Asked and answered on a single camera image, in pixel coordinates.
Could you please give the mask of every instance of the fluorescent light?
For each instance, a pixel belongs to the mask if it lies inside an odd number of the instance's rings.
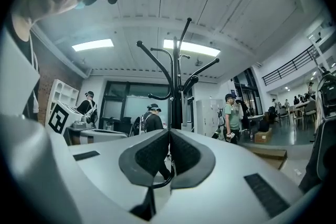
[[[163,41],[163,48],[173,49],[173,47],[174,47],[174,43],[172,40],[165,39]],[[205,46],[201,46],[201,45],[197,45],[197,44],[189,43],[189,42],[182,42],[181,50],[192,51],[198,54],[206,54],[206,55],[210,55],[213,57],[216,57],[220,53],[220,50],[218,49],[209,48],[209,47],[205,47]]]
[[[90,42],[86,42],[86,43],[73,46],[75,51],[97,49],[97,48],[103,48],[103,47],[113,47],[112,40],[102,39],[102,40],[90,41]]]

